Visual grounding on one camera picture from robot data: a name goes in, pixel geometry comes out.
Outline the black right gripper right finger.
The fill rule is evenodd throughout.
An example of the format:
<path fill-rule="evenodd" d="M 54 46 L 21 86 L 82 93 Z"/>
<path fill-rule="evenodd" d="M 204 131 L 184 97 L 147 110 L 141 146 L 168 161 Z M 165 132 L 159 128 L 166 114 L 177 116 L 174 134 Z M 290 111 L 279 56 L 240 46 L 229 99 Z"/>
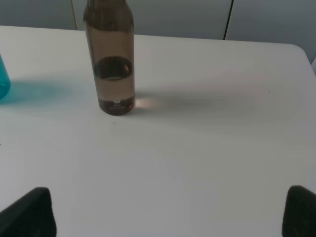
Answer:
<path fill-rule="evenodd" d="M 316 195 L 303 186 L 292 186 L 288 190 L 282 221 L 282 236 L 316 236 Z"/>

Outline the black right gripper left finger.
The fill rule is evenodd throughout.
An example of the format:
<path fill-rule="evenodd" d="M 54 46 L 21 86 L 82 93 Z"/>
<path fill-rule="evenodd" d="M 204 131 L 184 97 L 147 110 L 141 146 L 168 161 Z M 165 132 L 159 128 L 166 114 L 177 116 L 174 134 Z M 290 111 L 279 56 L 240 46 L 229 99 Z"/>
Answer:
<path fill-rule="evenodd" d="M 0 212 L 2 237 L 55 237 L 50 190 L 36 187 Z"/>

